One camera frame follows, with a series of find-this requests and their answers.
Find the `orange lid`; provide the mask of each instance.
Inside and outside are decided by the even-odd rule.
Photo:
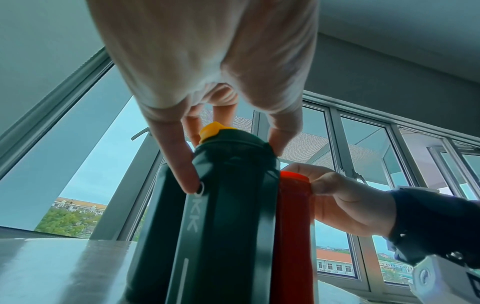
[[[301,181],[310,183],[310,180],[309,180],[308,177],[306,177],[305,175],[301,175],[299,173],[295,173],[295,172],[280,171],[280,177],[281,178],[297,179],[297,180],[301,180]]]
[[[208,124],[208,125],[204,126],[200,130],[200,143],[202,143],[207,138],[216,136],[220,132],[220,130],[224,130],[224,129],[234,129],[234,130],[236,130],[236,128],[226,127],[226,126],[224,126],[221,123],[216,122],[216,121],[212,122],[211,124]]]

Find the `dark sleeve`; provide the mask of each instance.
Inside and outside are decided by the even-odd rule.
[[[418,189],[390,193],[397,214],[387,239],[396,259],[415,265],[436,254],[480,268],[480,202]]]

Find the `person's hand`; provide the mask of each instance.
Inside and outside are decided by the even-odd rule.
[[[307,176],[314,194],[315,219],[344,232],[388,236],[395,224],[394,198],[328,168],[293,163],[283,169]]]
[[[302,129],[302,92],[317,39],[318,0],[87,0],[120,70],[187,193],[200,181],[193,145],[204,103],[229,125],[239,95],[270,122],[281,155]]]

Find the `red cap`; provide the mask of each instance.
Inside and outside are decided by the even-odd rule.
[[[281,178],[297,179],[297,180],[301,180],[301,181],[310,183],[310,180],[309,180],[308,177],[306,177],[305,175],[301,175],[299,173],[295,173],[295,172],[280,171],[280,177]]]

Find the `red container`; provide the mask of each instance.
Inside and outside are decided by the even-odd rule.
[[[270,304],[314,304],[315,206],[306,176],[282,171],[276,206]]]

